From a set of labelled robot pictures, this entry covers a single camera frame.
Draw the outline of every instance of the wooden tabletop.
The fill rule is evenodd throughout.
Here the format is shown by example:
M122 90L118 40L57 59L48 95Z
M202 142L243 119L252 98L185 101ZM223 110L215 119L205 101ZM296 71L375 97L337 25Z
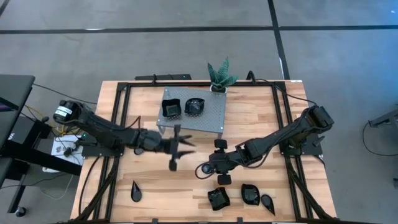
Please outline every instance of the wooden tabletop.
M111 119L117 83L116 81L103 82L96 109L98 116ZM305 98L302 82L286 81L286 87L287 93ZM208 87L196 88L208 90ZM131 124L137 116L141 115L142 127L157 130L156 120L163 92L164 87L132 88L126 124ZM118 122L121 117L123 94ZM286 122L280 92L279 100ZM302 110L308 107L307 102L291 97L289 97L289 102L293 119L300 116ZM235 145L245 140L267 136L278 129L270 87L237 86L228 88L223 134L223 139L227 140L229 146L227 151L234 150ZM171 129L167 130L166 137L170 136L171 133ZM278 146L271 150L267 160L260 168L253 170L239 166L229 173L231 174L232 184L223 187L226 188L231 199L231 205L214 212L207 199L207 192L220 187L217 184L216 175L206 180L199 180L195 177L194 170L200 163L208 161L209 154L215 150L213 141L216 134L189 130L183 130L181 134L192 134L191 142L197 146L180 145L179 151L195 150L196 153L177 161L178 170L176 172L169 171L170 156L168 155L145 152L136 156L133 150L125 150L119 164L111 216L112 222L150 222L153 218L158 218L160 222L235 222L237 217L243 217L246 222L295 220L285 162L279 153ZM101 158L97 162L88 178L83 193L82 208L88 205L97 191L102 160ZM94 158L84 161L71 218L78 215L81 188L93 161ZM313 156L302 156L302 161L309 191L324 210L335 217L335 208L322 163ZM137 203L133 202L130 196L133 180L136 181L142 191L142 200ZM274 201L276 216L273 216L261 204L260 206L246 205L241 198L242 184L254 184L259 188L261 194L270 195ZM297 189L297 192L300 211L302 216L305 217L302 194L299 189ZM99 217L104 217L107 198L108 192L105 192Z

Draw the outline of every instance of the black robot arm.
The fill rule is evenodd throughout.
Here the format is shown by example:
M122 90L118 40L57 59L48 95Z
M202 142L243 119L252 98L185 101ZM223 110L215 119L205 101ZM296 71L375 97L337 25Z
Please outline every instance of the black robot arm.
M53 118L57 123L70 127L76 126L86 131L97 140L97 144L103 147L110 149L116 149L120 146L132 149L139 147L144 151L171 154L170 170L173 171L177 168L175 159L179 159L185 154L193 153L193 151L177 152L179 143L194 146L186 141L191 136L178 135L179 127L175 128L174 138L162 139L162 136L157 131L145 128L124 128L114 124L95 115L92 110L77 101L62 100Z
M309 134L321 134L329 130L333 123L334 121L324 107L312 106L303 110L301 117L292 124L264 138L254 138L242 142L235 146L236 150L233 152L225 153L226 146L218 147L219 150L209 156L209 162L204 165L205 168L202 167L202 170L207 174L214 172L223 174L219 176L219 184L230 184L231 179L226 174L236 166L257 168L262 165L275 145L282 141L288 141L290 147L300 148ZM250 166L259 161L262 162L256 166Z

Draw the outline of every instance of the perforated metal platform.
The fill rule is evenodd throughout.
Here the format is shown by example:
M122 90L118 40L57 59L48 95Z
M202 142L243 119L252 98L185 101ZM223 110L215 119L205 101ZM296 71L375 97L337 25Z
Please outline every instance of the perforated metal platform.
M210 90L202 91L182 87L165 87L162 100L174 98L180 99L182 114L176 118L165 118L162 116L163 109L160 106L156 125L161 133L164 133L165 127L172 128L175 124L181 124L183 129L218 133L218 137L221 137L224 132L225 93L213 93ZM189 116L184 113L185 102L190 98L202 98L205 100L205 109L202 114Z

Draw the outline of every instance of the gray floor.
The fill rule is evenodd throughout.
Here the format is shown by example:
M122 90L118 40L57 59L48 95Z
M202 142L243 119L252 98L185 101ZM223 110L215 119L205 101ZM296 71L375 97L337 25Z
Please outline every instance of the gray floor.
M394 0L275 0L275 8L280 26L398 24ZM265 0L11 0L0 18L0 29L271 24ZM398 103L397 38L398 30L282 32L291 79L303 80L308 98L324 105L336 121L322 146L333 201L344 220L398 219L398 190L392 185L398 158L370 154L361 142L366 121ZM98 98L103 80L153 73L207 79L206 63L219 64L226 56L231 73L241 78L248 70L259 78L282 78L272 31L0 35L0 49L0 73L35 75L38 84L90 101ZM61 99L34 88L27 104L51 115ZM372 150L398 153L390 128L367 129ZM44 176L37 169L27 183ZM61 195L69 178L41 187ZM14 189L1 190L0 223L65 221L75 190L76 179L65 198L54 201L28 187L21 204L30 213L24 218L5 213Z

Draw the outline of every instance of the potted plant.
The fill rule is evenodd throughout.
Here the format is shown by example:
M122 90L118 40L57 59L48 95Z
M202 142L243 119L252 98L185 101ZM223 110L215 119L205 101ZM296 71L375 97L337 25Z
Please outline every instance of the potted plant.
M230 76L228 74L229 60L228 57L221 64L218 72L214 71L213 66L207 63L207 69L210 75L210 91L218 93L226 93L230 85L234 84L238 80L238 76Z

